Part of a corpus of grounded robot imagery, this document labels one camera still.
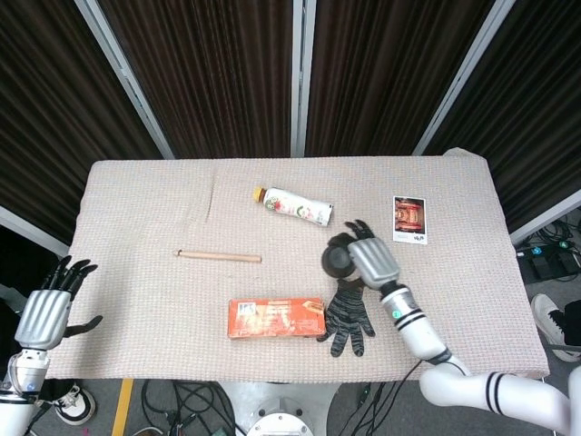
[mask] yellow tape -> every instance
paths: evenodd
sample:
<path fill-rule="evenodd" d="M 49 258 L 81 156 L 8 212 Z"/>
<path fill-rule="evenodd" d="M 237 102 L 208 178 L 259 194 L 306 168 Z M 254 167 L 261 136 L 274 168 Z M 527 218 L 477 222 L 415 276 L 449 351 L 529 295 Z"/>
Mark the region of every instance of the yellow tape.
<path fill-rule="evenodd" d="M 117 402 L 117 412 L 115 413 L 115 423 L 113 424 L 112 436 L 123 436 L 125 423 L 127 422 L 127 412 L 131 401 L 131 391 L 133 389 L 133 379 L 123 379 L 119 401 Z"/>

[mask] wooden stick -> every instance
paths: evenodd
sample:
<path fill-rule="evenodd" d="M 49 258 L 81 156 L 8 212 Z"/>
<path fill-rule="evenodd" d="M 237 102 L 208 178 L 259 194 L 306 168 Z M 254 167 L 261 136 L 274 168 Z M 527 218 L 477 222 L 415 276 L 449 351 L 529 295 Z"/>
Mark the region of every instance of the wooden stick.
<path fill-rule="evenodd" d="M 212 259 L 214 261 L 262 263 L 262 256 L 256 254 L 186 252 L 184 250 L 178 250 L 177 252 L 173 252 L 173 255 L 178 257 L 188 257 L 190 259 Z"/>

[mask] brown curtain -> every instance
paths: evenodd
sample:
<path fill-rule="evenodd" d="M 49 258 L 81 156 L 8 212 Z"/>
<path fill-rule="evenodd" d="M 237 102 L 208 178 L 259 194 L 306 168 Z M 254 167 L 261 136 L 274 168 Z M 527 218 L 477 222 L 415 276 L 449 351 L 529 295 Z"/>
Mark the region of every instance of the brown curtain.
<path fill-rule="evenodd" d="M 91 165 L 160 155 L 72 1 L 0 4 L 0 204 L 69 243 Z"/>
<path fill-rule="evenodd" d="M 510 232 L 581 189 L 581 2 L 515 4 L 427 149 L 487 158 Z"/>
<path fill-rule="evenodd" d="M 492 3 L 319 0 L 306 155 L 411 154 Z"/>
<path fill-rule="evenodd" d="M 101 0 L 180 158 L 291 149 L 291 0 Z"/>

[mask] textured fabric cover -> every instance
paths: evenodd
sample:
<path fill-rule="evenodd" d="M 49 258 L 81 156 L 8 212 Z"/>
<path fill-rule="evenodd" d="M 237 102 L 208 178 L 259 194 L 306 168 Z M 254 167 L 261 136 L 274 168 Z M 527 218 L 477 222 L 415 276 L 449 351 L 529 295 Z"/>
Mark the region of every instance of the textured fabric cover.
<path fill-rule="evenodd" d="M 252 201 L 257 185 L 333 203 L 330 226 L 266 210 Z M 426 199 L 428 245 L 392 241 L 394 194 Z M 232 298 L 320 296 L 329 303 L 336 284 L 320 255 L 355 218 L 387 242 L 400 281 L 473 372 L 548 373 L 487 163 L 451 153 L 96 163 L 70 253 L 99 269 L 77 295 L 70 323 L 104 319 L 63 340 L 51 353 L 49 376 L 401 379 L 415 360 L 372 291 L 364 301 L 377 337 L 365 337 L 363 357 L 348 344 L 333 358 L 331 341 L 226 336 Z M 260 254 L 263 261 L 175 258 L 178 249 Z"/>

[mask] orange box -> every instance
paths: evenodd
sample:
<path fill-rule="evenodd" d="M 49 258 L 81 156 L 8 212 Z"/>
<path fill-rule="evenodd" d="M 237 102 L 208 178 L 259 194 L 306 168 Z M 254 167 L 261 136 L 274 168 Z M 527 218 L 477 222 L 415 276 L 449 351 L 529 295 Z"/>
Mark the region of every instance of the orange box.
<path fill-rule="evenodd" d="M 228 336 L 321 336 L 325 314 L 320 298 L 230 300 Z"/>

